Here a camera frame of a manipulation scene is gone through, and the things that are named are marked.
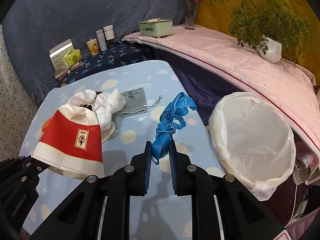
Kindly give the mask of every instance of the tissue box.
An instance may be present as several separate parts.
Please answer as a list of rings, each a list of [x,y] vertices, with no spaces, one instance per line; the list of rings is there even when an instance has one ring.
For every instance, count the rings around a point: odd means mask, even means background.
[[[81,54],[79,49],[69,50],[63,57],[60,58],[62,69],[68,69],[72,67],[80,59],[81,59]]]
[[[62,72],[62,66],[60,63],[60,58],[65,55],[69,50],[74,49],[72,45],[71,39],[59,44],[58,46],[55,46],[53,49],[49,50],[50,53],[50,59],[52,61],[52,64],[54,66],[54,69],[56,73]]]
[[[173,32],[172,20],[161,20],[160,18],[147,20],[139,23],[139,29],[142,36],[162,37]]]

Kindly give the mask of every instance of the blue measuring tape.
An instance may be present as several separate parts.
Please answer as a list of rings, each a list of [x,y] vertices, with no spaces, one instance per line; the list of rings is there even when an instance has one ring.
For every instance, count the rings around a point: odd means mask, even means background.
[[[152,143],[152,161],[156,165],[159,164],[159,159],[168,154],[169,142],[173,139],[172,135],[177,129],[181,130],[186,126],[183,116],[189,113],[188,107],[193,111],[197,109],[193,100],[180,92],[161,114],[160,123],[156,129],[156,140]]]

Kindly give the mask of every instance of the jar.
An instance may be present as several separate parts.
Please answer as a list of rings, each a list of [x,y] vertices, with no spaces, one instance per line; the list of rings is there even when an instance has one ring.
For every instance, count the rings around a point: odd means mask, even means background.
[[[104,38],[103,30],[96,31],[96,35],[97,35],[100,51],[105,51],[107,49],[107,45],[106,45],[106,40]]]
[[[113,25],[103,27],[103,32],[104,32],[104,36],[106,38],[108,47],[114,47],[115,33],[113,31]]]
[[[86,43],[91,56],[97,55],[99,53],[97,39],[90,39]]]

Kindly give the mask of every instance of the white flower pot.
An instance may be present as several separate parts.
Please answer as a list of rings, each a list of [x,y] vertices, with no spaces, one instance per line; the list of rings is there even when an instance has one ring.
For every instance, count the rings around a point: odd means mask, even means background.
[[[264,42],[268,46],[266,54],[264,55],[262,49],[260,49],[259,46],[257,47],[257,51],[259,52],[262,58],[269,61],[270,63],[279,62],[282,57],[282,44],[277,41],[274,41],[273,39],[270,39],[269,37],[266,37],[266,39],[268,40]]]

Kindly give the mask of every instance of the glass vase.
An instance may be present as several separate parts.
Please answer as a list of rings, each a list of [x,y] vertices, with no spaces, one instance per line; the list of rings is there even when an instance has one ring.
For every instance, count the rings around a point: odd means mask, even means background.
[[[184,14],[186,18],[185,29],[195,29],[195,19],[198,10],[198,3],[195,2],[184,2]]]

